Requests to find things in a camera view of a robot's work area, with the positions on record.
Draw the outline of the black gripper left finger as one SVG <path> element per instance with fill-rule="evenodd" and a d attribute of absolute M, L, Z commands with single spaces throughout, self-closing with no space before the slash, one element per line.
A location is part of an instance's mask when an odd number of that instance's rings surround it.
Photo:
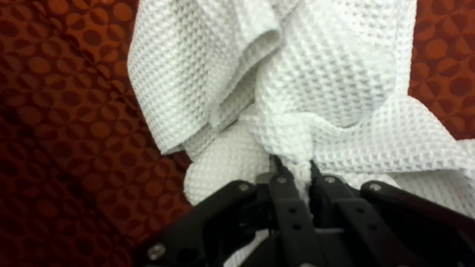
<path fill-rule="evenodd" d="M 277 206 L 296 206 L 301 199 L 293 175 L 277 156 L 270 156 L 268 163 L 268 170 L 256 176 L 258 199 Z"/>

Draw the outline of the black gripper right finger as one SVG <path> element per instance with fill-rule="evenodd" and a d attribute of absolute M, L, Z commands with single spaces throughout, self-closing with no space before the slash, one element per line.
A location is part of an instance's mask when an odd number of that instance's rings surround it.
<path fill-rule="evenodd" d="M 354 197 L 354 190 L 339 176 L 322 173 L 316 163 L 310 162 L 308 197 L 311 207 L 323 207 L 338 199 Z"/>

